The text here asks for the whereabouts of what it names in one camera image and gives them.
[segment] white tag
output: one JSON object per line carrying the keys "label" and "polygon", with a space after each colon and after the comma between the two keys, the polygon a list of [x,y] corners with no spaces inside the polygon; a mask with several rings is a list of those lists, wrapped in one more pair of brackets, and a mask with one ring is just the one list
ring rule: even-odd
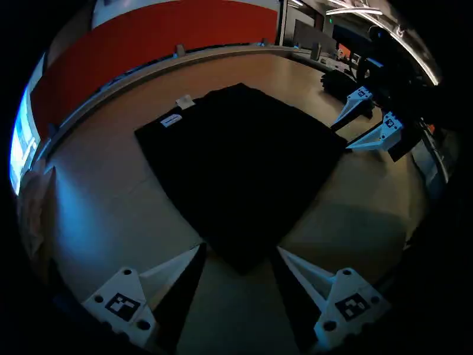
{"label": "white tag", "polygon": [[195,105],[195,102],[192,101],[192,98],[190,95],[185,95],[181,97],[180,99],[176,100],[177,106],[179,106],[181,109],[186,109],[188,107],[191,107]]}
{"label": "white tag", "polygon": [[182,119],[181,115],[173,114],[170,115],[168,118],[165,118],[161,121],[161,124],[165,127],[169,127],[170,125],[178,122],[180,119]]}

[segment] black towel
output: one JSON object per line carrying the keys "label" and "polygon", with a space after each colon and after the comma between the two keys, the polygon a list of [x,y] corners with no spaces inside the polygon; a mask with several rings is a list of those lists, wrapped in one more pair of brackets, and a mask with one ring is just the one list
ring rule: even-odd
{"label": "black towel", "polygon": [[182,216],[244,273],[302,216],[346,141],[301,110],[243,84],[195,103],[135,134]]}

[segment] red wall panel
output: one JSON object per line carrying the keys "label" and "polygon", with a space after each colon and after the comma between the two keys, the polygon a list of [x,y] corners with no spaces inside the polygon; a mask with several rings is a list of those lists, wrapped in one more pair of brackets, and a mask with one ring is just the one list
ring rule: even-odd
{"label": "red wall panel", "polygon": [[61,124],[94,91],[129,69],[174,52],[213,44],[274,42],[277,13],[242,2],[181,0],[118,16],[67,49],[31,93],[40,136]]}

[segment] white label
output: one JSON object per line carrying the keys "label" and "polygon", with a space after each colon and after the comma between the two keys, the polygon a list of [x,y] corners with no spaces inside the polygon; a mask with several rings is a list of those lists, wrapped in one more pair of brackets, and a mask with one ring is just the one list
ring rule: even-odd
{"label": "white label", "polygon": [[169,127],[170,125],[178,122],[180,119],[182,119],[181,115],[173,114],[170,115],[168,118],[165,118],[161,121],[161,124],[165,127]]}

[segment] window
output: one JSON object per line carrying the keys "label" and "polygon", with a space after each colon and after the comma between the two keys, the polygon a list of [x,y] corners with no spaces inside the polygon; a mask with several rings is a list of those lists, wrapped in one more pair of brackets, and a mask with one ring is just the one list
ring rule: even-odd
{"label": "window", "polygon": [[33,155],[38,147],[38,137],[35,137],[30,127],[32,120],[28,119],[29,90],[26,88],[20,102],[15,128],[11,141],[10,180],[16,194],[20,191],[20,180],[23,173],[30,168]]}

